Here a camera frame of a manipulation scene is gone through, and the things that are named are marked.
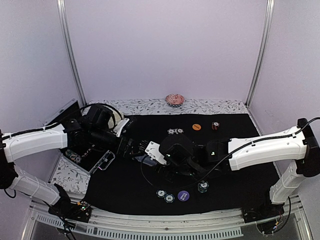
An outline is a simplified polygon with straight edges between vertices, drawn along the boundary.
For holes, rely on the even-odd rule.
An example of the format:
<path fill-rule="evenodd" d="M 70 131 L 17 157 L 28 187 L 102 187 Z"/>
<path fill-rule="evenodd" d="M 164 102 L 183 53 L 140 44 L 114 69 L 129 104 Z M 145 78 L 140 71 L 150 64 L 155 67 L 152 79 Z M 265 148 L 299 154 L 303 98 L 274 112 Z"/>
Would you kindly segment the purple small blind button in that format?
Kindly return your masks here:
<path fill-rule="evenodd" d="M 188 191 L 186 190 L 181 190 L 178 194 L 177 194 L 177 199 L 181 202 L 186 202 L 188 201 L 190 198 L 190 194 Z"/>

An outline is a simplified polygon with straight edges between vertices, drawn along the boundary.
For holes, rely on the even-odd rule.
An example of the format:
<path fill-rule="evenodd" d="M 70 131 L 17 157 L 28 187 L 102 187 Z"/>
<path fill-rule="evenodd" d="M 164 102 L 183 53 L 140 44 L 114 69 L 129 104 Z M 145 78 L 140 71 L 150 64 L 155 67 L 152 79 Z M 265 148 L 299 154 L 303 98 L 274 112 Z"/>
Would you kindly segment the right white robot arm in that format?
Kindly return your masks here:
<path fill-rule="evenodd" d="M 197 145 L 184 134 L 171 134 L 156 146 L 158 164 L 185 176 L 216 178 L 241 169 L 291 160 L 280 179 L 271 186 L 267 200 L 259 206 L 262 218 L 269 218 L 306 178 L 320 173 L 320 146 L 310 127 L 301 118 L 297 125 L 282 132 L 253 138 L 211 140 Z"/>

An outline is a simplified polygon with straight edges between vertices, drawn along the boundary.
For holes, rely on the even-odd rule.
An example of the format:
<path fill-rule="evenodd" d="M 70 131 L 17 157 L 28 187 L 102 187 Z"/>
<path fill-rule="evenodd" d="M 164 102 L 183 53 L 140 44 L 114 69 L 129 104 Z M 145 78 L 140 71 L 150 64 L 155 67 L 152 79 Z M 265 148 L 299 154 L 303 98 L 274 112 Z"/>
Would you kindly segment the orange big blind button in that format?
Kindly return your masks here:
<path fill-rule="evenodd" d="M 199 131 L 199 130 L 202 129 L 202 127 L 201 127 L 200 124 L 195 123 L 195 124 L 192 125 L 192 129 L 195 130 L 195 131 Z"/>

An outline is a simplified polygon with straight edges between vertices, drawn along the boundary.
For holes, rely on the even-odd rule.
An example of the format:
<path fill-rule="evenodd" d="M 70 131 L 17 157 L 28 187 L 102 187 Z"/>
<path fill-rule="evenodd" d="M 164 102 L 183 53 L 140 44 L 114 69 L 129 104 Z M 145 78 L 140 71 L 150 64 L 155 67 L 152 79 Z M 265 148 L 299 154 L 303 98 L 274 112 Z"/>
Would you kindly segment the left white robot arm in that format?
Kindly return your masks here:
<path fill-rule="evenodd" d="M 73 104 L 42 127 L 0 134 L 0 188 L 13 190 L 55 207 L 63 216 L 74 213 L 70 197 L 57 183 L 47 183 L 16 162 L 42 152 L 83 148 L 106 154 L 128 155 L 132 140 L 124 131 L 132 120 L 115 107 L 92 103 Z"/>

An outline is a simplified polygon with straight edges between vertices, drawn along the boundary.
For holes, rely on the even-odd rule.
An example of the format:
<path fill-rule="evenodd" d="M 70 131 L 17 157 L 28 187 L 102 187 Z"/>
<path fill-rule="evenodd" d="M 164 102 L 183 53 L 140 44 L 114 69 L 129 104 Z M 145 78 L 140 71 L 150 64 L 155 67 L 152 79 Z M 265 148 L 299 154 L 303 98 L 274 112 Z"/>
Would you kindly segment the blue white ten chip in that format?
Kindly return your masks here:
<path fill-rule="evenodd" d="M 170 129 L 167 130 L 167 133 L 168 133 L 169 135 L 173 135 L 173 134 L 176 133 L 176 131 L 175 131 L 175 129 L 170 128 Z"/>

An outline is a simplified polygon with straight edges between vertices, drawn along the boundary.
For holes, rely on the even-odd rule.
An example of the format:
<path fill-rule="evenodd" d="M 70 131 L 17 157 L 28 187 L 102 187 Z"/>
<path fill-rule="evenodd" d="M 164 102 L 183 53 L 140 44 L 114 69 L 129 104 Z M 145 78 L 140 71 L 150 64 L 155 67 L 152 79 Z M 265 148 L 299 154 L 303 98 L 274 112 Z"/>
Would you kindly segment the blue green fifty chip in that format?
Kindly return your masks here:
<path fill-rule="evenodd" d="M 156 196 L 158 198 L 164 198 L 166 196 L 167 192 L 165 190 L 161 190 L 161 189 L 158 189 L 156 191 Z"/>

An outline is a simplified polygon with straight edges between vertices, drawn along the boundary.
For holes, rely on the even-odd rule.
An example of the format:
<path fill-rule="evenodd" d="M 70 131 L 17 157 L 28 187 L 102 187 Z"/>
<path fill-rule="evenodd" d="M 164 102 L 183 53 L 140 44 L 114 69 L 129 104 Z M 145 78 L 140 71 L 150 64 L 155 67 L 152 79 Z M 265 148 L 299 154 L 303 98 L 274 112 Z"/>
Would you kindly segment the green blue chip stack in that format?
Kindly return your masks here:
<path fill-rule="evenodd" d="M 197 185 L 197 189 L 200 193 L 206 193 L 208 191 L 209 188 L 209 183 L 207 181 L 200 181 Z"/>

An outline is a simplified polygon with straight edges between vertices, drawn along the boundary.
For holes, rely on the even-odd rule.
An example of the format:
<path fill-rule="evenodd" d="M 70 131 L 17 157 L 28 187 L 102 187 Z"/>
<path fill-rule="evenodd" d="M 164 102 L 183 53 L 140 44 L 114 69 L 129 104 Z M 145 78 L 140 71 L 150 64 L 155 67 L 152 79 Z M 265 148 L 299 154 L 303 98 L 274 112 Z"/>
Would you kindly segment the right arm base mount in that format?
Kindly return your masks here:
<path fill-rule="evenodd" d="M 273 204 L 270 200 L 259 207 L 241 209 L 244 222 L 256 222 L 257 230 L 265 236 L 273 235 L 279 229 L 284 212 L 283 203 Z"/>

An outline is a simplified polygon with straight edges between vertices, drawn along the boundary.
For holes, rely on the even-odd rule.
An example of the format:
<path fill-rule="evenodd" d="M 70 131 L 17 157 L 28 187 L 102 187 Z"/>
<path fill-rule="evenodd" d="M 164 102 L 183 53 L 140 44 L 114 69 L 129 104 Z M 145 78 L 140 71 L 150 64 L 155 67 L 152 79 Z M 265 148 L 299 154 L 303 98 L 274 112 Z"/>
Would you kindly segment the orange black hundred chip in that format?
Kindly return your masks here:
<path fill-rule="evenodd" d="M 175 132 L 175 134 L 183 134 L 184 130 L 182 128 L 175 128 L 174 132 Z"/>

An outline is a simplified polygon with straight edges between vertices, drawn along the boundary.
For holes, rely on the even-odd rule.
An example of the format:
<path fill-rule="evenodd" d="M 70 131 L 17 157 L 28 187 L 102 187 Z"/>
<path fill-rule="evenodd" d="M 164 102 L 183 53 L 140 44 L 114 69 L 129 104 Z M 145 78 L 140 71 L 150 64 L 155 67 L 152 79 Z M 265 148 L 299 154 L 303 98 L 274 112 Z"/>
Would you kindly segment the orange hundred chip stack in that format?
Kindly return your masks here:
<path fill-rule="evenodd" d="M 216 122 L 216 121 L 212 122 L 212 124 L 211 124 L 212 130 L 217 131 L 219 129 L 219 127 L 220 127 L 219 122 Z"/>

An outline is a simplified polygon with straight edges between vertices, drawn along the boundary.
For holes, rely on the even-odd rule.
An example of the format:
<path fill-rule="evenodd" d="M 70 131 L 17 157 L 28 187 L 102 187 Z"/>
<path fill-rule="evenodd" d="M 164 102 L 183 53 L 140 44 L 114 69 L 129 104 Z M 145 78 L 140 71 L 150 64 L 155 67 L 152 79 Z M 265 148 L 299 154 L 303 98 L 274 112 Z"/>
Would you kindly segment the blue playing card deck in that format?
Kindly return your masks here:
<path fill-rule="evenodd" d="M 148 165 L 148 166 L 155 166 L 157 163 L 152 160 L 150 158 L 150 156 L 148 155 L 142 155 L 142 156 L 136 156 L 135 159 L 138 161 L 138 162 L 143 162 L 143 164 L 145 165 Z"/>

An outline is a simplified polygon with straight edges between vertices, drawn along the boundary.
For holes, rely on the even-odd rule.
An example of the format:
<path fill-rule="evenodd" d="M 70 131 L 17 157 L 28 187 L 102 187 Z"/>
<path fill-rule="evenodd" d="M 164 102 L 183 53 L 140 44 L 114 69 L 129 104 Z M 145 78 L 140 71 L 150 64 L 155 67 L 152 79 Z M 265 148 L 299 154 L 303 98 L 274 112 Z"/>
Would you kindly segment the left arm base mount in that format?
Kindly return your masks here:
<path fill-rule="evenodd" d="M 92 208 L 84 200 L 72 203 L 69 198 L 61 197 L 54 205 L 49 205 L 48 213 L 62 219 L 88 223 L 92 214 Z"/>

